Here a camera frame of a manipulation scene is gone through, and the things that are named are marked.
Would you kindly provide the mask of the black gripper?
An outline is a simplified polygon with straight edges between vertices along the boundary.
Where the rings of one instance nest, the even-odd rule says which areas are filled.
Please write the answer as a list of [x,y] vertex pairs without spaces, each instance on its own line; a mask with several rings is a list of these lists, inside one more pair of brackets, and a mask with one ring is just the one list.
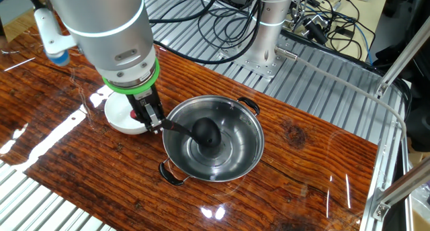
[[144,132],[160,134],[165,114],[157,88],[152,85],[141,93],[126,96],[136,114],[136,119],[144,126]]

